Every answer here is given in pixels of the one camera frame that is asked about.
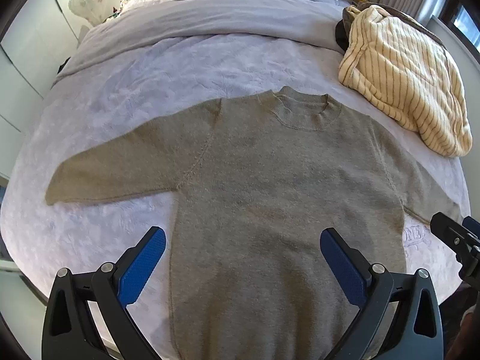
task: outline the brown fabric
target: brown fabric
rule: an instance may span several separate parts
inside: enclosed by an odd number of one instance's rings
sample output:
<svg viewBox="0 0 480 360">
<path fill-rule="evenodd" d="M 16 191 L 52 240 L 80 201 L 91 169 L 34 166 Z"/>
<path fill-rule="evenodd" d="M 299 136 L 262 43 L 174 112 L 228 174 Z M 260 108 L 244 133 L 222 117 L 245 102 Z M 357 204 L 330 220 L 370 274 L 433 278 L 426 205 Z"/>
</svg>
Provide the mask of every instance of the brown fabric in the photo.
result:
<svg viewBox="0 0 480 360">
<path fill-rule="evenodd" d="M 352 27 L 352 23 L 355 20 L 355 18 L 357 17 L 357 15 L 360 12 L 363 12 L 367 8 L 371 7 L 372 5 L 377 5 L 381 8 L 383 8 L 383 9 L 385 9 L 390 15 L 399 18 L 405 24 L 410 25 L 415 30 L 420 31 L 421 33 L 423 33 L 423 34 L 429 36 L 430 38 L 432 38 L 435 42 L 437 42 L 442 47 L 445 47 L 445 46 L 443 46 L 443 42 L 441 41 L 441 39 L 438 36 L 436 36 L 433 32 L 428 31 L 424 26 L 422 26 L 420 23 L 418 23 L 411 16 L 409 16 L 409 15 L 403 13 L 403 12 L 400 12 L 398 9 L 389 7 L 388 5 L 376 4 L 376 3 L 363 3 L 363 4 L 360 4 L 358 7 L 355 7 L 355 6 L 351 5 L 351 6 L 343 9 L 342 21 L 343 21 L 343 25 L 345 27 L 345 32 L 347 33 L 347 36 L 350 34 L 350 29 Z"/>
<path fill-rule="evenodd" d="M 65 161 L 46 197 L 165 190 L 179 201 L 170 309 L 182 360 L 323 359 L 358 309 L 320 253 L 321 231 L 335 227 L 372 263 L 404 272 L 404 208 L 460 219 L 377 122 L 288 87 L 158 117 Z"/>
</svg>

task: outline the sweater collar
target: sweater collar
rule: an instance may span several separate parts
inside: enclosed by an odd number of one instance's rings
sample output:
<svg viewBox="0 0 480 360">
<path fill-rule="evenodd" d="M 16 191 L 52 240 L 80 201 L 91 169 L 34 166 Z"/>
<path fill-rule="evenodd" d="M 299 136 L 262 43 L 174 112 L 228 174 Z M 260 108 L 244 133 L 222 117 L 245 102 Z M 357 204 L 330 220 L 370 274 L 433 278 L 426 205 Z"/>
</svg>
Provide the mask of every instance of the sweater collar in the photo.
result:
<svg viewBox="0 0 480 360">
<path fill-rule="evenodd" d="M 259 94 L 258 101 L 285 126 L 303 131 L 325 130 L 342 110 L 330 95 L 299 93 L 287 86 Z"/>
</svg>

